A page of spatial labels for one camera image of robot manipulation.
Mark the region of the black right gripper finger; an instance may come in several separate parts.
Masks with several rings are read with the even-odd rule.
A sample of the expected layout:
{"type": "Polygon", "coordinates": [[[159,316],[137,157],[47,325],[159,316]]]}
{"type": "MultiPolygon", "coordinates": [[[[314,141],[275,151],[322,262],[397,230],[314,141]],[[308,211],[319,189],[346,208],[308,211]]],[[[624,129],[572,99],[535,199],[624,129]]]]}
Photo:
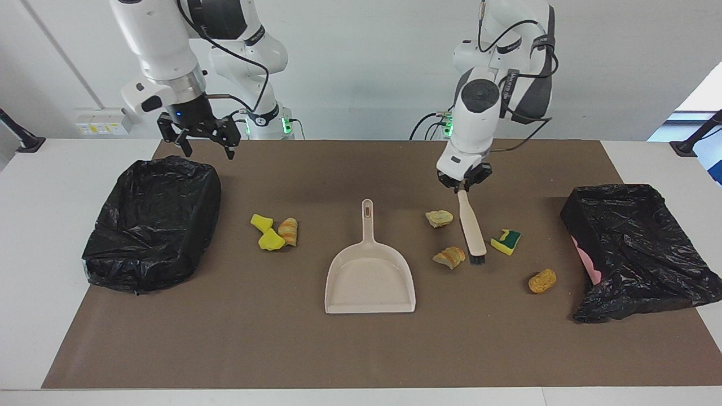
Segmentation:
{"type": "Polygon", "coordinates": [[[188,129],[182,128],[180,132],[175,131],[174,122],[168,113],[160,113],[157,125],[164,142],[180,148],[186,158],[191,157],[193,149],[187,139],[188,129]]]}
{"type": "Polygon", "coordinates": [[[240,145],[241,134],[232,116],[207,120],[204,130],[208,139],[223,147],[227,159],[233,160],[235,149],[240,145]]]}

